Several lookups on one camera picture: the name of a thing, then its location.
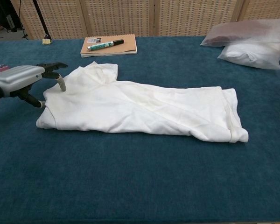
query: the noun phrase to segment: floor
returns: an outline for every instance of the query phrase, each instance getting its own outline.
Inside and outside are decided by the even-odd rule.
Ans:
[[[0,30],[0,41],[26,41],[26,38],[22,38],[24,36],[22,30],[18,30],[17,32],[7,32],[7,30]]]

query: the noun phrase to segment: cable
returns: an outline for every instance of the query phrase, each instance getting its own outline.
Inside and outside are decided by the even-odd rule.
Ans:
[[[28,40],[28,38],[27,38],[27,34],[25,34],[24,33],[24,27],[23,27],[23,25],[22,25],[22,23],[21,23],[21,14],[20,14],[20,11],[21,11],[21,3],[22,3],[22,0],[20,0],[20,6],[19,6],[19,20],[20,20],[20,25],[21,25],[21,28],[22,28],[22,31],[23,31],[23,37],[25,37],[27,40]]]
[[[47,35],[47,38],[48,39],[52,39],[50,34],[49,34],[48,28],[46,26],[45,20],[43,19],[41,9],[38,6],[37,0],[32,0],[32,1],[33,1],[34,6],[35,6],[35,9],[37,11],[38,17],[39,17],[39,19],[40,19],[40,21],[42,23],[42,28],[45,31],[45,34]]]

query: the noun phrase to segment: woven panel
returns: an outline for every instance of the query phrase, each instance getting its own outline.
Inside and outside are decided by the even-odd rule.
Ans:
[[[160,0],[156,35],[206,35],[230,22],[237,0]]]
[[[81,0],[86,7],[89,35],[135,33],[149,36],[150,1],[153,0]]]
[[[280,0],[250,0],[243,20],[279,19]]]
[[[39,8],[52,39],[87,36],[79,0],[38,0]]]
[[[16,12],[19,12],[20,0],[11,1]],[[44,35],[44,30],[42,28],[42,23],[39,20],[37,11],[32,0],[22,0],[21,1],[21,21],[27,32],[29,39],[42,39]]]

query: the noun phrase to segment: notebook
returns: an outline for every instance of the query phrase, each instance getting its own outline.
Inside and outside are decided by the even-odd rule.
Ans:
[[[94,51],[87,50],[88,46],[105,43],[109,41],[120,40],[120,39],[124,40],[123,44],[119,44],[104,49],[94,50]],[[136,45],[135,34],[86,37],[81,49],[81,57],[125,55],[125,54],[136,54],[136,53],[137,53],[137,45]]]

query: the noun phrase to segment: marker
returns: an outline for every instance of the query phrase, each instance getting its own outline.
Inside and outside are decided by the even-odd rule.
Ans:
[[[123,40],[110,41],[110,42],[106,42],[106,43],[100,43],[100,44],[88,46],[87,49],[89,51],[98,50],[98,49],[102,49],[102,48],[108,48],[108,47],[112,47],[115,45],[119,45],[119,44],[122,44],[123,42],[124,42]]]

